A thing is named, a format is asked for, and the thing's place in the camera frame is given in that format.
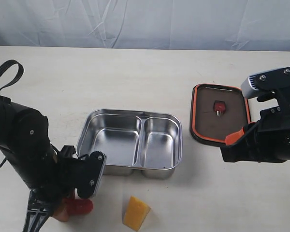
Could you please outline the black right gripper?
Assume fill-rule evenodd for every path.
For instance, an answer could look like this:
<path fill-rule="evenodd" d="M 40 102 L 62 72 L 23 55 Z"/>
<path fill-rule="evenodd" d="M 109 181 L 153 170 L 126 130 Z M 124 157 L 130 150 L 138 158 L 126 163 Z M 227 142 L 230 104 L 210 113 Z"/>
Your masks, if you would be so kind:
<path fill-rule="evenodd" d="M 260 119 L 225 138 L 220 151 L 224 162 L 286 162 L 290 160 L 290 87 L 257 97 L 275 99 L 277 106 L 260 112 Z"/>

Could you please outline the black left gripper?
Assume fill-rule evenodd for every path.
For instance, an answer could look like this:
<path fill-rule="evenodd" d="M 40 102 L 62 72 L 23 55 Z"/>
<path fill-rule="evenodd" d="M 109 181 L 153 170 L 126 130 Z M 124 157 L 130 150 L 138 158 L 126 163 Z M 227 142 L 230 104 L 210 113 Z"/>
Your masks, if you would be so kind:
<path fill-rule="evenodd" d="M 34 183 L 31 186 L 23 231 L 38 232 L 49 217 L 60 222 L 69 220 L 68 203 L 75 199 L 89 199 L 92 194 L 90 154 L 77 158 L 74 146 L 65 145 L 61 150 L 52 148 L 54 156 L 42 156 Z"/>

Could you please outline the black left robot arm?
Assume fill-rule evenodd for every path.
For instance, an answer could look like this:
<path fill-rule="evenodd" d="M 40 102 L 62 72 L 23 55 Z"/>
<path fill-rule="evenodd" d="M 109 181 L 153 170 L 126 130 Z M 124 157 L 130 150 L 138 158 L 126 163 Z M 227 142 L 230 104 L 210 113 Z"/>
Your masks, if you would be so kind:
<path fill-rule="evenodd" d="M 100 151 L 75 157 L 72 145 L 55 148 L 48 127 L 38 110 L 0 98 L 0 151 L 29 188 L 26 232 L 39 231 L 49 217 L 91 212 L 106 162 Z"/>

